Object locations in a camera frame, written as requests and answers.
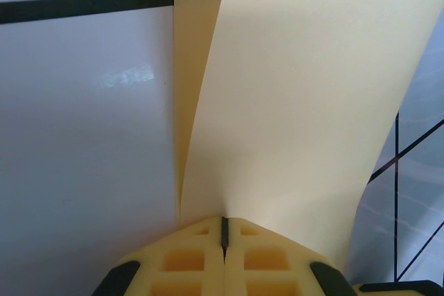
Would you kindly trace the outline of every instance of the cream paper sheet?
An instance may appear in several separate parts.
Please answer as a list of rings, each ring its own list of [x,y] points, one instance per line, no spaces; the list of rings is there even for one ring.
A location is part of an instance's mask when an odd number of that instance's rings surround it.
[[[182,188],[343,266],[358,201],[444,0],[221,0]]]
[[[174,0],[174,152],[180,215],[189,140],[221,0]]]

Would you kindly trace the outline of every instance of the curved paper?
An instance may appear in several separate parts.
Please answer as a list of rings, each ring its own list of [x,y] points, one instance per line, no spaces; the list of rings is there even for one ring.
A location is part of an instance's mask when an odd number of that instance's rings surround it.
[[[253,221],[342,267],[356,207],[444,0],[222,0],[183,224]]]
[[[174,0],[174,148],[178,207],[189,140],[221,0]]]

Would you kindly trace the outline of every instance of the yellow foam block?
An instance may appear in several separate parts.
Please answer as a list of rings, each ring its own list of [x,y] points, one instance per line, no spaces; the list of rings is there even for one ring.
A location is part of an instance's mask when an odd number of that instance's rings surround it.
[[[430,281],[352,288],[324,256],[241,218],[209,218],[118,262],[93,296],[443,296]]]
[[[225,294],[324,296],[310,263],[332,262],[275,232],[241,218],[230,219]]]
[[[124,295],[222,296],[220,221],[201,221],[120,260],[141,264]]]

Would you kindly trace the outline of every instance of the black rubber pad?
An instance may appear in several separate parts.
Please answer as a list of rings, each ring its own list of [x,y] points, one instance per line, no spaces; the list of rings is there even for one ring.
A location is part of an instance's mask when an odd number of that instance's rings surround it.
[[[363,284],[359,287],[363,293],[375,293],[380,291],[406,291],[412,290],[424,296],[444,296],[444,289],[433,281],[406,281],[387,282],[384,284]]]
[[[337,269],[319,262],[311,263],[310,268],[325,296],[357,296],[355,290]]]
[[[230,237],[229,237],[229,226],[228,226],[228,219],[222,216],[221,221],[221,247],[223,250],[223,262],[225,262],[225,256],[227,254],[227,248],[230,244]]]
[[[124,296],[139,267],[140,262],[129,261],[111,269],[92,296]]]

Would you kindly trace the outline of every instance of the black line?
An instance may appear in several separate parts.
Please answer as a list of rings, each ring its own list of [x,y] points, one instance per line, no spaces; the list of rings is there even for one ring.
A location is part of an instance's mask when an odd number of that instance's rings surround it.
[[[368,180],[368,182],[372,182],[373,180],[375,180],[376,177],[378,177],[379,175],[381,175],[385,170],[387,170],[388,168],[390,168],[392,165],[394,165],[394,163],[396,163],[396,161],[399,161],[399,159],[401,157],[403,157],[404,155],[406,155],[410,150],[414,149],[418,144],[421,143],[421,141],[423,141],[424,139],[426,139],[429,135],[431,135],[433,132],[435,132],[437,129],[439,129],[442,125],[444,124],[444,119],[442,121],[440,121],[439,123],[437,123],[434,127],[432,127],[430,130],[428,130],[426,133],[424,133],[423,135],[421,135],[419,138],[417,138],[413,143],[411,143],[410,145],[408,145],[402,152],[399,153],[399,155],[396,155],[393,159],[391,159],[390,161],[388,161],[387,163],[385,163],[385,165],[383,165],[381,168],[377,169],[370,177],[370,179]]]
[[[404,282],[383,282],[381,284],[363,284],[359,291],[363,293],[380,293],[384,291],[400,291],[401,293],[389,293],[389,295],[404,295],[402,291],[416,291],[424,296],[444,296],[444,290],[432,281],[404,281]]]
[[[395,119],[395,156],[398,156],[400,151],[400,113],[396,115]],[[398,169],[399,161],[395,163],[395,233],[393,237],[393,281],[396,282],[398,276]]]
[[[407,270],[410,268],[410,266],[413,265],[415,260],[419,257],[419,255],[424,251],[424,249],[429,245],[429,243],[432,241],[432,239],[436,236],[436,234],[441,230],[441,228],[444,226],[444,221],[439,225],[439,227],[435,230],[435,232],[430,236],[430,238],[425,242],[425,244],[422,246],[421,250],[415,255],[415,257],[410,261],[410,263],[407,265],[407,267],[402,271],[401,275],[398,277],[397,281],[401,280],[401,278],[404,276],[404,274],[407,272]]]
[[[0,3],[0,24],[172,6],[174,0],[28,0]]]
[[[221,219],[221,247],[223,250],[223,262],[225,263],[225,256],[227,254],[227,248],[230,244],[228,219],[222,216]]]

